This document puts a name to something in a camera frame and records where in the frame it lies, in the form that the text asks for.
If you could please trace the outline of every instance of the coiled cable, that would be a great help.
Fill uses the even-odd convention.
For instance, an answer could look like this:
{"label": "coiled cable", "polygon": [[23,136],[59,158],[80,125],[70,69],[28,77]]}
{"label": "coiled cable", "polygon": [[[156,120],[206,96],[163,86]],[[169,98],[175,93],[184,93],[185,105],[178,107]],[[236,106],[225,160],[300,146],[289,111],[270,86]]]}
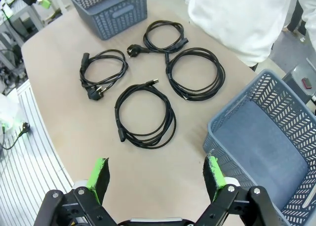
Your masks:
{"label": "coiled cable", "polygon": [[[216,77],[214,81],[210,85],[199,90],[193,90],[193,89],[186,88],[185,86],[179,84],[177,81],[173,79],[172,77],[173,67],[176,64],[176,62],[185,55],[197,55],[197,56],[206,58],[215,64],[217,73],[216,73]],[[203,100],[210,99],[222,87],[225,81],[225,77],[226,77],[225,70],[223,66],[221,65],[221,63],[218,61],[217,57],[209,50],[204,49],[204,48],[198,48],[198,47],[186,49],[180,52],[171,61],[169,61],[169,57],[168,55],[166,55],[166,74],[168,76],[169,82],[173,90],[180,97],[188,101],[203,101]]]}
{"label": "coiled cable", "polygon": [[[139,148],[157,149],[157,148],[161,148],[161,147],[165,146],[167,143],[169,143],[171,141],[171,139],[174,136],[174,133],[176,131],[177,120],[176,120],[176,116],[174,114],[174,111],[171,107],[171,104],[170,104],[170,101],[168,100],[168,98],[153,86],[157,82],[158,82],[158,80],[151,80],[151,81],[148,81],[144,84],[132,85],[132,86],[128,87],[118,97],[116,104],[115,104],[115,119],[116,119],[116,123],[118,126],[118,135],[119,135],[121,142],[124,142],[127,139],[128,141],[130,141],[132,144],[134,144],[135,146],[137,146]],[[166,107],[166,113],[165,113],[165,116],[164,116],[164,119],[163,119],[161,125],[156,130],[154,130],[148,134],[132,133],[132,132],[128,131],[120,121],[119,109],[120,109],[121,105],[132,93],[134,93],[136,91],[149,91],[149,92],[155,94],[164,102],[165,107]],[[159,146],[156,146],[157,144],[160,143],[162,137],[168,131],[172,122],[174,122],[174,125],[173,125],[173,131],[172,131],[171,136],[169,137],[169,139],[167,141],[165,141],[164,143],[162,143]]]}
{"label": "coiled cable", "polygon": [[[180,33],[180,36],[171,45],[168,45],[164,48],[159,48],[159,47],[155,46],[150,41],[149,32],[157,27],[161,27],[161,26],[165,26],[165,25],[173,26],[175,29],[178,30],[178,32]],[[149,27],[147,28],[144,36],[143,36],[143,43],[146,46],[146,48],[141,47],[140,45],[130,45],[127,48],[127,54],[129,55],[129,57],[136,57],[140,53],[152,53],[152,52],[155,52],[155,53],[175,53],[175,52],[178,52],[179,50],[181,50],[182,47],[188,42],[189,42],[188,39],[184,37],[184,28],[180,23],[166,21],[166,20],[159,20],[159,21],[156,21],[156,22],[153,22],[152,24],[150,24]]]}
{"label": "coiled cable", "polygon": [[[112,55],[112,54],[105,54],[108,52],[117,52],[121,55],[121,57],[116,56],[116,55]],[[121,70],[118,73],[116,73],[108,78],[105,78],[99,82],[92,82],[92,81],[86,79],[84,75],[85,75],[89,65],[93,61],[99,60],[99,59],[117,59],[117,60],[122,62]],[[124,56],[123,52],[121,52],[120,50],[108,49],[108,50],[105,50],[101,53],[98,53],[96,56],[91,57],[91,58],[89,58],[89,53],[84,53],[82,60],[81,60],[81,68],[80,68],[80,72],[79,72],[81,86],[86,89],[89,99],[99,100],[103,97],[103,95],[104,95],[103,93],[105,91],[110,89],[121,77],[123,77],[123,75],[126,73],[127,69],[128,69],[128,64],[125,60],[125,56]]]}

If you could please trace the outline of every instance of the gray plastic basket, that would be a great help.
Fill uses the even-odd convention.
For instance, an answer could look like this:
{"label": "gray plastic basket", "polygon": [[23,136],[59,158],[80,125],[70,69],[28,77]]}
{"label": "gray plastic basket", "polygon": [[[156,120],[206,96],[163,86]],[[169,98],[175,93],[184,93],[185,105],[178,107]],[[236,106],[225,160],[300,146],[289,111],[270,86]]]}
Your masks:
{"label": "gray plastic basket", "polygon": [[102,40],[147,18],[147,0],[72,0],[79,16]]}
{"label": "gray plastic basket", "polygon": [[208,123],[203,148],[242,187],[265,187],[281,225],[302,226],[315,216],[315,126],[299,97],[265,70]]}

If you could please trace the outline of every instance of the person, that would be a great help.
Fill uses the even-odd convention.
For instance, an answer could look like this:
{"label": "person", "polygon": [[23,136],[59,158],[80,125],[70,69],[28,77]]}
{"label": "person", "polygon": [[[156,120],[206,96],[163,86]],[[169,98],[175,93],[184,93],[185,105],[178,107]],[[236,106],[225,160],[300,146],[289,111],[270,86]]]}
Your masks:
{"label": "person", "polygon": [[302,19],[302,15],[303,15],[303,9],[302,6],[300,5],[300,3],[298,2],[298,0],[296,1],[296,5],[295,5],[295,9],[291,18],[290,23],[283,27],[282,31],[283,32],[292,32],[295,35],[298,35],[295,31],[295,29],[297,28],[297,26],[299,25],[299,23],[301,22],[301,24],[299,25],[297,31],[301,34],[301,42],[305,41],[305,36],[306,36],[306,28],[305,28],[305,24],[306,22],[304,22]]}
{"label": "person", "polygon": [[[186,0],[190,20],[225,45],[247,66],[268,58],[291,0]],[[316,0],[299,0],[316,47]]]}

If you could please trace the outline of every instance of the corrugated metal surface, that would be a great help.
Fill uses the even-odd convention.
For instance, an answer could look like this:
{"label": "corrugated metal surface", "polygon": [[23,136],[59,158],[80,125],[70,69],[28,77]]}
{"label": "corrugated metal surface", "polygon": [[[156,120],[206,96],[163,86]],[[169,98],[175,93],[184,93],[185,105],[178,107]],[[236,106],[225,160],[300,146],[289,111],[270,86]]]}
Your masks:
{"label": "corrugated metal surface", "polygon": [[[58,158],[29,81],[18,90],[32,132],[0,156],[0,226],[32,226],[47,191],[70,191],[73,182]],[[6,136],[7,146],[20,130]]]}

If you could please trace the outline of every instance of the bolt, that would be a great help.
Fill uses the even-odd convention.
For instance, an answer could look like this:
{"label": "bolt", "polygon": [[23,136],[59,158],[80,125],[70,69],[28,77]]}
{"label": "bolt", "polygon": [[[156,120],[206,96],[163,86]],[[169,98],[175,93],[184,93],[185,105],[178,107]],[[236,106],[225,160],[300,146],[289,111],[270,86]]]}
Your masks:
{"label": "bolt", "polygon": [[233,192],[235,190],[235,187],[233,187],[232,185],[230,185],[229,187],[228,187],[228,191],[229,192]]}
{"label": "bolt", "polygon": [[255,188],[255,189],[253,190],[253,192],[258,195],[258,194],[260,194],[260,189],[259,189],[259,188]]}

